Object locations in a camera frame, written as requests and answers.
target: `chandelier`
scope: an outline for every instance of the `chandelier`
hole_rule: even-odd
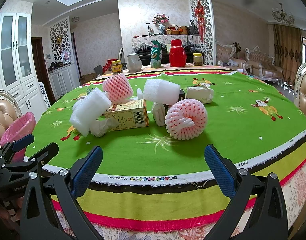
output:
[[[281,6],[281,10],[279,10],[278,8],[276,10],[272,9],[272,15],[274,20],[276,20],[277,22],[282,22],[284,24],[293,25],[295,22],[294,16],[291,13],[287,14],[282,8],[282,3],[279,4]]]

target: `white ceramic teapot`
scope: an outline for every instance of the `white ceramic teapot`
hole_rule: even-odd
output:
[[[142,67],[143,65],[142,65],[142,61],[140,60],[139,54],[132,53],[130,55],[127,55],[126,68],[130,72],[140,71]]]

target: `jar with yellow lid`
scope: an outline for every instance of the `jar with yellow lid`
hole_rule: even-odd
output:
[[[112,61],[111,68],[113,74],[121,73],[123,71],[123,66],[120,60]]]
[[[202,53],[193,53],[193,65],[194,66],[203,66]]]

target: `screw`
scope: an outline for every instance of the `screw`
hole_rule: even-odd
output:
[[[61,176],[65,176],[68,173],[68,170],[64,169],[59,172]]]
[[[272,179],[276,179],[278,176],[277,176],[275,173],[271,172],[271,173],[270,173],[270,177],[271,177]]]
[[[239,170],[239,173],[243,176],[247,175],[248,174],[248,171],[246,169],[240,169]]]
[[[36,179],[37,178],[37,173],[33,172],[33,174],[31,175],[31,179]]]

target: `curtain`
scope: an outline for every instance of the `curtain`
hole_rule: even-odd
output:
[[[294,87],[298,68],[302,64],[302,36],[298,28],[273,25],[275,65],[283,68],[283,82]]]

